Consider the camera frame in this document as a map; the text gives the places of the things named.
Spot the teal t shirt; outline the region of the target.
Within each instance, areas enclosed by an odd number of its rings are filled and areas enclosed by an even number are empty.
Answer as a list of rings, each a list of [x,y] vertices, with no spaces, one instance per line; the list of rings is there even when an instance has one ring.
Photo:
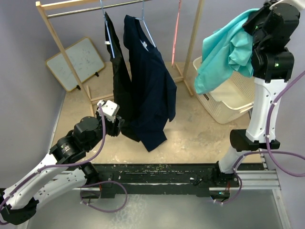
[[[234,71],[244,77],[253,76],[251,64],[253,37],[243,24],[258,8],[249,9],[203,40],[202,64],[194,80],[197,94],[206,94],[226,80]]]

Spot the navy blue t shirt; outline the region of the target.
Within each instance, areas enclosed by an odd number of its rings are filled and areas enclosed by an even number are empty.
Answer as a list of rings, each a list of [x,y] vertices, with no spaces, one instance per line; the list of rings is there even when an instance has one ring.
[[[124,18],[123,44],[129,51],[132,75],[135,115],[131,128],[151,152],[167,139],[163,129],[176,116],[177,86],[139,19],[130,15]]]

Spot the pink wire hanger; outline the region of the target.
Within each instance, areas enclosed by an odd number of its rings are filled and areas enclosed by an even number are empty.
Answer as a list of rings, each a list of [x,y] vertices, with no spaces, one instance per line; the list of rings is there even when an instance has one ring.
[[[174,65],[175,60],[175,49],[176,49],[176,42],[177,42],[177,36],[178,36],[178,28],[179,28],[179,19],[181,14],[181,6],[182,6],[182,0],[179,0],[178,4],[178,12],[177,12],[177,18],[176,18],[176,24],[175,24],[175,31],[174,31],[174,37],[173,37],[173,47],[172,47],[172,67]]]

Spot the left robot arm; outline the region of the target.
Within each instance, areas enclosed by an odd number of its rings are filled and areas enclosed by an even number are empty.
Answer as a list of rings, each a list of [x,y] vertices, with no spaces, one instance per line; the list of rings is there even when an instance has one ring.
[[[76,187],[103,184],[89,159],[81,161],[106,135],[118,136],[124,119],[98,109],[82,118],[24,178],[0,192],[1,225],[20,225],[52,199]]]

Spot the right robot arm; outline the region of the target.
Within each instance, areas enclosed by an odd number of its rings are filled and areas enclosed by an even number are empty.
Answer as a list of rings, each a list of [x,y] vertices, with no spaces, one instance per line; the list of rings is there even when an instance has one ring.
[[[224,186],[235,176],[242,159],[263,149],[270,157],[280,147],[275,125],[281,97],[288,90],[294,56],[286,48],[297,28],[304,4],[293,0],[267,1],[243,25],[253,38],[251,64],[254,69],[254,106],[247,129],[230,132],[230,148],[217,162],[212,182]]]

